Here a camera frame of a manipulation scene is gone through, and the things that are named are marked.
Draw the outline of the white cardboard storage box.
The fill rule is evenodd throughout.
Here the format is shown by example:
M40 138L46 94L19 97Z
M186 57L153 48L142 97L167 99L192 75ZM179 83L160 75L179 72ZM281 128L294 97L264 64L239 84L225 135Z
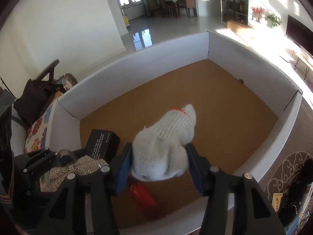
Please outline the white cardboard storage box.
M115 132L120 147L167 111L196 112L193 143L224 172L256 180L283 149L298 116L301 89L277 66L241 43L203 32L125 56L56 100L46 144L81 148L93 128Z

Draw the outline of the red small packet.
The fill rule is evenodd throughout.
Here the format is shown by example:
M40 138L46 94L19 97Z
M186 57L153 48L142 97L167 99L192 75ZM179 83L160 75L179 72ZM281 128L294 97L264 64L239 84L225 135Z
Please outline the red small packet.
M131 184L130 194L132 195L136 205L141 209L157 206L156 200L151 196L149 191L141 182Z

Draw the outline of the rhinestone bow hair claw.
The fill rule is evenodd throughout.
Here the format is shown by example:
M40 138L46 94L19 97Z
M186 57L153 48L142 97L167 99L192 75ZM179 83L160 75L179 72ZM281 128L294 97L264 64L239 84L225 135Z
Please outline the rhinestone bow hair claw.
M55 192L69 174L76 176L85 176L92 174L102 167L108 166L104 159L93 159L85 155L66 167L55 167L49 172L49 185L47 192Z

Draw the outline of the blue white carton box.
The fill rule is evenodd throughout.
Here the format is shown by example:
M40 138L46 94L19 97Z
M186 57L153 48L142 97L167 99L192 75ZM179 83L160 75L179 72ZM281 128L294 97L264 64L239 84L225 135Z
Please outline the blue white carton box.
M312 215L312 183L307 185L304 196L301 199L300 207L297 210L296 217L287 225L284 230L287 235L298 234L305 226Z

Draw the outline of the black flat television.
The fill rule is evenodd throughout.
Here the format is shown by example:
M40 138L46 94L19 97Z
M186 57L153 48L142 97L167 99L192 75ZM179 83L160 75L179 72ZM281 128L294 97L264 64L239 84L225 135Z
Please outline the black flat television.
M286 35L312 55L313 32L290 15L288 15Z

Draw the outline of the red flower pot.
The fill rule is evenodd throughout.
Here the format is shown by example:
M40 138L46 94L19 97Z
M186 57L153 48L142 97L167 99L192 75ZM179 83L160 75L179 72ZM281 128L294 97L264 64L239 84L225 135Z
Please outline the red flower pot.
M259 20L263 17L265 9L262 7L251 7L252 17L255 21L259 22Z

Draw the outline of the dark display cabinet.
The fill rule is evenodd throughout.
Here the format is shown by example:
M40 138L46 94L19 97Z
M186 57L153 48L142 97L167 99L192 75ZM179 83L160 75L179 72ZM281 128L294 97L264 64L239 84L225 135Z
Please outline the dark display cabinet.
M248 0L221 0L222 21L248 25Z

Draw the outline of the black handbag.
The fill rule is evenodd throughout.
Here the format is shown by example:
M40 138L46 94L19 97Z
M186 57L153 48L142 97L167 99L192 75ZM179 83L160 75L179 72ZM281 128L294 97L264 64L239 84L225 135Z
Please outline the black handbag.
M56 92L66 92L62 84L54 83L58 64L59 60L54 60L34 80L29 79L21 97L14 101L14 109L28 127L45 113Z

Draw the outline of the green potted plant left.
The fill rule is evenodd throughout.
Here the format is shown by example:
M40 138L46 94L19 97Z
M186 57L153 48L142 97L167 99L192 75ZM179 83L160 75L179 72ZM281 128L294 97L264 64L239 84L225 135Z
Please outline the green potted plant left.
M273 13L267 15L266 20L270 22L272 28L279 27L282 24L282 20Z

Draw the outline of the white knitted glove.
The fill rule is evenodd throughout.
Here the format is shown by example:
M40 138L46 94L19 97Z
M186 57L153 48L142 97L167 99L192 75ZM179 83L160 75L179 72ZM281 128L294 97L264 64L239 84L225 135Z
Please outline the white knitted glove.
M132 144L132 176L145 182L182 176L189 168L185 146L192 142L195 126L195 109L187 104L141 130Z

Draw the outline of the gold cosmetic tube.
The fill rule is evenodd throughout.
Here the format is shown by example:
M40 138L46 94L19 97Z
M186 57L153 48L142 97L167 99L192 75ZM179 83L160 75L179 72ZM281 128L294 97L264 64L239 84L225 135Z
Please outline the gold cosmetic tube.
M284 193L273 193L272 196L272 207L275 210L275 212L277 213L280 209L280 205L281 205L281 200L283 197Z

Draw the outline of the white tv console table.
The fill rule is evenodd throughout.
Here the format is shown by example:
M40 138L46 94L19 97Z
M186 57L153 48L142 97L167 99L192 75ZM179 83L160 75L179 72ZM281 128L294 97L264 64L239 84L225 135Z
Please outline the white tv console table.
M312 80L312 56L302 48L286 49L280 57L289 63L298 75L305 80Z

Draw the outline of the floral cushion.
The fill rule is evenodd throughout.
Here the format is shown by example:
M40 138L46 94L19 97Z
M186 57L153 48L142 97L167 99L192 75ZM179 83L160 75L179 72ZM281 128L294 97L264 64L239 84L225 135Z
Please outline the floral cushion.
M54 80L54 83L62 84L65 91L68 91L69 89L73 88L73 86L78 84L78 81L71 73L66 73L59 79ZM48 122L51 116L52 106L53 103L63 94L64 93L61 90L58 90L54 94L51 103L46 108L43 115L40 116L39 119L28 128L24 145L24 153L37 151L46 147Z

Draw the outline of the black velvet scrunchie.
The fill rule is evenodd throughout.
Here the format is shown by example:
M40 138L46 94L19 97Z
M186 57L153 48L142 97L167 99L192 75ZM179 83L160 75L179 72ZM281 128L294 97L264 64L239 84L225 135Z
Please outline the black velvet scrunchie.
M279 219L284 227L289 225L298 214L306 188L307 184L304 182L293 183L290 186L288 197L278 212Z

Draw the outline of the black small box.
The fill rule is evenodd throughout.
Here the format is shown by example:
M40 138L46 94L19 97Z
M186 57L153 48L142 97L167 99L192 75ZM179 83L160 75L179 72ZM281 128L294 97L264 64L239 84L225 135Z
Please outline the black small box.
M98 160L104 159L110 163L116 156L120 137L108 130L93 129L87 141L85 150L87 155Z

